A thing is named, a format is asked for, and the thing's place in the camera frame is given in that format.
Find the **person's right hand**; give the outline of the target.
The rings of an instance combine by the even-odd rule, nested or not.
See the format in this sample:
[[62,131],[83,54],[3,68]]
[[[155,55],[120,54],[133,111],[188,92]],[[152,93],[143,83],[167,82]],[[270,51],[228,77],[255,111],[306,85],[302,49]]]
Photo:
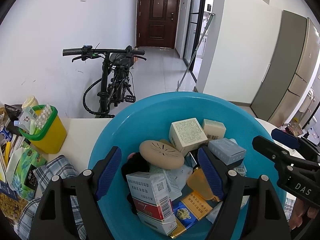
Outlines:
[[307,213],[307,216],[311,219],[315,219],[319,210],[308,206],[302,200],[296,199],[295,204],[293,206],[293,210],[291,213],[291,217],[289,219],[289,227],[291,230],[298,228],[301,226],[303,222],[302,216]]

